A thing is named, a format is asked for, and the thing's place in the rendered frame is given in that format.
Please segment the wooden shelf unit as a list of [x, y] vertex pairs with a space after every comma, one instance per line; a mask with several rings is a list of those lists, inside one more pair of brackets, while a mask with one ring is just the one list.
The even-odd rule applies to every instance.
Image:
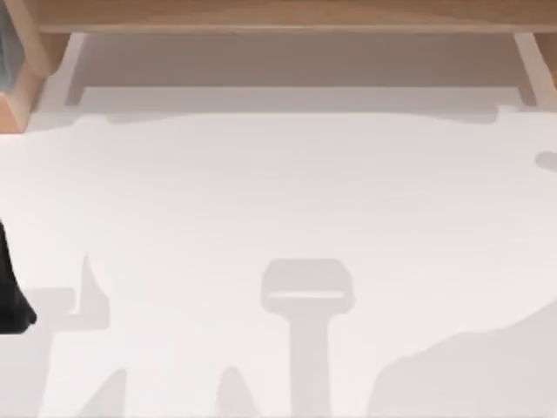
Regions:
[[557, 113], [557, 0], [0, 0], [28, 112], [81, 38], [46, 127], [226, 113]]

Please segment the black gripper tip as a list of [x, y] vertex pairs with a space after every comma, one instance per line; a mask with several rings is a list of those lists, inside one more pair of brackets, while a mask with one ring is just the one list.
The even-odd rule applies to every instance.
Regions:
[[0, 335], [22, 334], [36, 322], [37, 314], [14, 274], [5, 229], [0, 221]]

